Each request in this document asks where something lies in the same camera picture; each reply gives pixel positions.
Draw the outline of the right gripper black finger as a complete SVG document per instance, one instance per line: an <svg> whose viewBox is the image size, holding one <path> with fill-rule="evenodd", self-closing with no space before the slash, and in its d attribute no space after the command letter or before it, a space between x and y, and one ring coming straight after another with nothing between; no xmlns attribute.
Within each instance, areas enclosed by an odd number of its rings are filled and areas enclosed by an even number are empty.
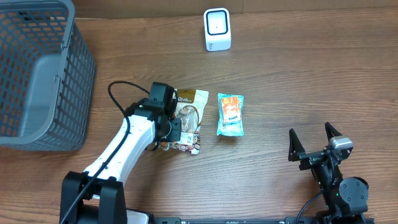
<svg viewBox="0 0 398 224"><path fill-rule="evenodd" d="M289 130L289 155L288 160L290 162L295 162L300 160L300 156L305 154L305 149L303 148L296 132L294 129Z"/></svg>
<svg viewBox="0 0 398 224"><path fill-rule="evenodd" d="M336 141L340 139L340 136L342 136L342 134L337 131L329 122L325 123L325 131L329 145L335 145Z"/></svg>

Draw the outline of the teal snack packet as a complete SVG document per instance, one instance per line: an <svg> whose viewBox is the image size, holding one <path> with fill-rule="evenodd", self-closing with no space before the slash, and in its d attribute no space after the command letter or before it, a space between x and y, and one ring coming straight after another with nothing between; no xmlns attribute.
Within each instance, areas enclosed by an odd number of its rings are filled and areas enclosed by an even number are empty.
<svg viewBox="0 0 398 224"><path fill-rule="evenodd" d="M218 136L244 136L243 106L243 95L218 94L219 120L216 132Z"/></svg>

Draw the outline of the small orange snack box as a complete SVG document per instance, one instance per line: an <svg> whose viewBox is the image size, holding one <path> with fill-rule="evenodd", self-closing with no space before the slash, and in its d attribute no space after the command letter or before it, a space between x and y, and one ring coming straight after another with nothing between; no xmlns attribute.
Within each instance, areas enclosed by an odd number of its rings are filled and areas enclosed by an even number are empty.
<svg viewBox="0 0 398 224"><path fill-rule="evenodd" d="M220 102L223 122L225 124L241 121L241 110L239 105L239 98L237 96L221 98Z"/></svg>

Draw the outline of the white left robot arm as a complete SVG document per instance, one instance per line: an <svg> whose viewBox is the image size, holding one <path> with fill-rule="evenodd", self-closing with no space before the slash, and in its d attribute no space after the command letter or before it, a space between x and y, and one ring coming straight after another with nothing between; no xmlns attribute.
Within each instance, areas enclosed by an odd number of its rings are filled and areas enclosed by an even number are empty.
<svg viewBox="0 0 398 224"><path fill-rule="evenodd" d="M177 102L176 97L143 98L124 111L118 133L99 158L63 179L60 223L154 222L152 214L127 208L124 185L148 146L180 139Z"/></svg>

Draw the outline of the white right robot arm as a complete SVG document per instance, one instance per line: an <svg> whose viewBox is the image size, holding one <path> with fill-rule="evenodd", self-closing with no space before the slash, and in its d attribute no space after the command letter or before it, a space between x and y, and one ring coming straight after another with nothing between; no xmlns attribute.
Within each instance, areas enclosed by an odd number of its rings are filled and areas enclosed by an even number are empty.
<svg viewBox="0 0 398 224"><path fill-rule="evenodd" d="M369 184L360 177L344 178L338 167L352 153L353 142L337 131L329 122L325 123L328 144L317 152L305 152L296 132L289 130L290 162L299 161L300 170L311 170L320 191L299 211L293 223L374 223L366 218L368 211ZM305 209L319 196L325 201L326 210L315 217L304 218Z"/></svg>

